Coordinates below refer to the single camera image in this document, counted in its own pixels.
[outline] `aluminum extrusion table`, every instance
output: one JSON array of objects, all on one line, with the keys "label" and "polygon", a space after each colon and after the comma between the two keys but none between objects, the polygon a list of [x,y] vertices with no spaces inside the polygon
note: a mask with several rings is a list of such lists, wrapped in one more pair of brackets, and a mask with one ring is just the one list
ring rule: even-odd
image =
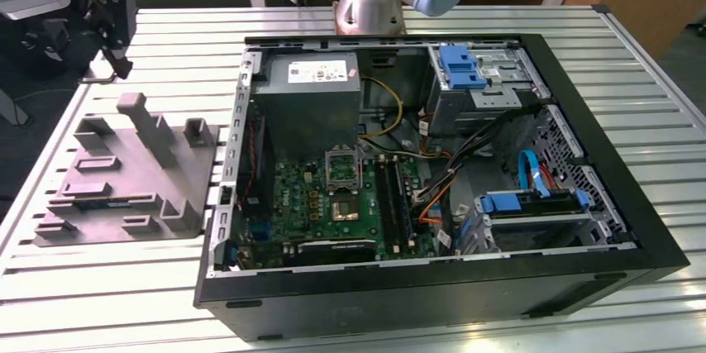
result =
[{"label": "aluminum extrusion table", "polygon": [[[328,8],[140,11],[128,50],[135,70],[125,81],[80,86],[0,228],[0,351],[703,351],[706,118],[614,17],[590,7],[459,7],[435,19],[407,10],[404,18],[410,33],[543,34],[689,256],[691,266],[659,282],[619,291],[568,317],[250,346],[192,307],[203,236],[31,244],[79,147],[71,133],[80,118],[91,113],[127,126],[116,98],[139,91],[169,125],[204,117],[224,127],[223,141],[244,37],[332,34],[332,15]],[[220,171],[216,163],[213,182]],[[208,202],[215,198],[212,190]]]}]

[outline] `ram slot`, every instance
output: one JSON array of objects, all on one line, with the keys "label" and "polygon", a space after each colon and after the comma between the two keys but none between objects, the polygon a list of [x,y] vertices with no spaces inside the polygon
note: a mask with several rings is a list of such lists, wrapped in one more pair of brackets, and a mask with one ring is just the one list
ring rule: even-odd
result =
[{"label": "ram slot", "polygon": [[390,254],[399,252],[398,225],[395,221],[395,203],[392,202],[390,186],[387,183],[386,159],[375,161],[375,186],[378,189],[378,203],[380,223],[383,226],[384,247]]},{"label": "ram slot", "polygon": [[390,186],[394,191],[395,209],[398,210],[399,239],[404,243],[404,246],[411,246],[414,244],[414,231],[411,230],[410,204],[407,203],[407,194],[404,192],[402,170],[399,169],[399,163],[396,161],[390,162],[388,170],[392,177]]}]

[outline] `motherboard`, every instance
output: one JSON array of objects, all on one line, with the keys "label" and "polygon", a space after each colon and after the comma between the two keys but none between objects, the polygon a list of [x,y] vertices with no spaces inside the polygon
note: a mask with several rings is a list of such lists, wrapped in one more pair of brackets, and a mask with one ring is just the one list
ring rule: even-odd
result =
[{"label": "motherboard", "polygon": [[334,152],[276,163],[272,216],[250,227],[258,268],[435,256],[411,206],[422,184],[415,160]]}]

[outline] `floor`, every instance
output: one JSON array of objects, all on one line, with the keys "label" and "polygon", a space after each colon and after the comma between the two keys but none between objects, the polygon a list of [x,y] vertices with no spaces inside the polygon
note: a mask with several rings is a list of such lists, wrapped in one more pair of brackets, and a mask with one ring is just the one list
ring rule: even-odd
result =
[{"label": "floor", "polygon": [[[706,112],[706,38],[697,34],[697,29],[689,28],[683,31],[658,63],[698,108]],[[75,88],[72,81],[75,77],[63,75],[44,83],[21,84],[17,83],[16,76],[8,74],[7,67],[3,70],[0,63],[0,87],[8,95],[16,98],[41,90],[53,91],[21,101],[24,111],[35,119],[27,128],[17,128],[5,120],[0,120],[0,220],[71,100],[71,93],[56,90]]]}]

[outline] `power supply label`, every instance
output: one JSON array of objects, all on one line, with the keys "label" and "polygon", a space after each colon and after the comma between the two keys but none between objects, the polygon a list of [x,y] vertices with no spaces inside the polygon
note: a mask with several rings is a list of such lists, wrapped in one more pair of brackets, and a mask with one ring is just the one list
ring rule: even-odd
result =
[{"label": "power supply label", "polygon": [[302,61],[290,64],[290,83],[346,82],[346,61]]}]

